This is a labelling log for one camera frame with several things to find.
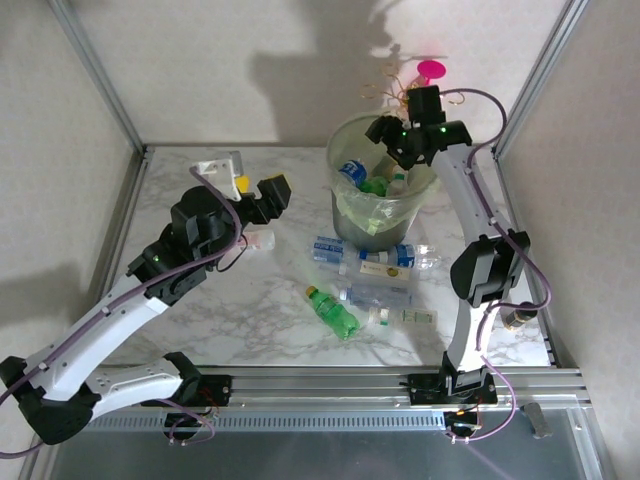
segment marble tabletop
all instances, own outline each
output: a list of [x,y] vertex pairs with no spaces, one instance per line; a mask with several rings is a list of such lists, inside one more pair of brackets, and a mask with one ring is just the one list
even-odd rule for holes
[[[449,268],[464,249],[446,191],[441,188],[431,196],[407,235],[409,242],[435,245],[443,258],[418,287],[424,307],[438,312],[436,325],[402,330],[367,325],[343,341],[316,317],[305,296],[309,285],[333,293],[338,288],[337,274],[318,268],[309,253],[314,235],[335,236],[323,148],[156,148],[135,205],[119,272],[126,272],[128,263],[158,238],[170,220],[171,206],[196,185],[188,168],[229,150],[240,151],[252,190],[262,178],[280,172],[287,176],[293,190],[289,208],[280,219],[262,227],[275,232],[275,249],[247,251],[229,271],[208,274],[204,283],[141,328],[106,363],[146,363],[167,352],[182,351],[197,365],[439,365],[458,309]],[[489,155],[481,155],[479,164],[499,207],[504,208]],[[526,296],[526,282],[521,284]],[[349,310],[363,325],[367,323],[366,312]],[[489,358],[496,365],[549,365],[537,321],[511,333],[498,317]]]

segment clear plastic bin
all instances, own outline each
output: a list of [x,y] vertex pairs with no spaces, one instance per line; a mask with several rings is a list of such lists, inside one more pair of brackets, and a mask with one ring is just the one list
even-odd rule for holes
[[369,175],[382,173],[395,163],[382,143],[376,145],[365,136],[382,113],[353,117],[336,130],[327,145],[333,226],[342,239],[369,252],[388,250],[402,242],[418,210],[440,185],[430,167],[416,165],[409,170],[407,193],[384,198],[361,192],[338,172],[353,159],[359,159]]

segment white wall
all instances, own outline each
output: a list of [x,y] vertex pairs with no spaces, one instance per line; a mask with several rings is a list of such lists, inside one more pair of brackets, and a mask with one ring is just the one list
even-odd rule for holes
[[[0,7],[0,360],[56,338],[93,299],[131,149],[45,0]],[[0,450],[32,431],[13,399]],[[17,478],[21,460],[0,460]]]
[[[436,56],[443,87],[515,100],[564,0],[72,0],[145,142],[324,145],[387,61]],[[403,68],[415,76],[416,61]],[[457,108],[471,135],[488,102]]]
[[640,3],[591,2],[507,182],[621,479],[640,478]]

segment pink object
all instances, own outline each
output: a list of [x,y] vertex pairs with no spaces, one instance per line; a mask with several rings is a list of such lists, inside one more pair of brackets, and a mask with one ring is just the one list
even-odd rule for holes
[[431,80],[444,77],[447,69],[435,60],[424,60],[418,64],[418,73],[424,78],[425,85],[429,85]]

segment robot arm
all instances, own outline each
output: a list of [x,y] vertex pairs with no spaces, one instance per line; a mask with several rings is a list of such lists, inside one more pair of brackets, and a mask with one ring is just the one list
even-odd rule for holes
[[404,169],[415,164],[433,168],[462,225],[466,249],[451,266],[451,283],[459,297],[458,318],[440,369],[443,393],[461,396],[485,384],[489,374],[481,356],[486,354],[496,311],[489,313],[482,326],[481,320],[492,302],[507,297],[523,267],[520,257],[493,225],[502,225],[525,252],[530,241],[526,232],[511,229],[496,208],[477,164],[468,163],[473,149],[471,137],[462,122],[446,121],[438,87],[409,90],[407,107],[407,124],[397,117],[379,117],[366,135],[374,143],[384,143],[388,154]]
[[[279,218],[291,195],[284,176],[260,181],[262,196],[256,199],[254,194],[240,194],[235,187],[234,177],[242,173],[239,162],[232,155],[204,167],[217,171],[216,185],[224,184],[223,191],[236,199],[228,202],[241,227]],[[205,186],[185,192],[171,208],[171,219],[158,241],[144,249],[111,291],[63,337],[27,359],[8,357],[0,363],[0,378],[9,389],[19,385],[12,393],[44,443],[63,442],[110,411],[153,399],[181,403],[197,389],[200,374],[179,352],[115,374],[99,368],[136,330],[203,282],[206,272],[213,271],[219,261],[207,259],[236,238],[230,212]],[[176,268],[181,271],[171,274]],[[122,295],[126,300],[110,308]],[[97,315],[103,318],[95,323]],[[69,344],[55,360],[46,362],[51,352]]]

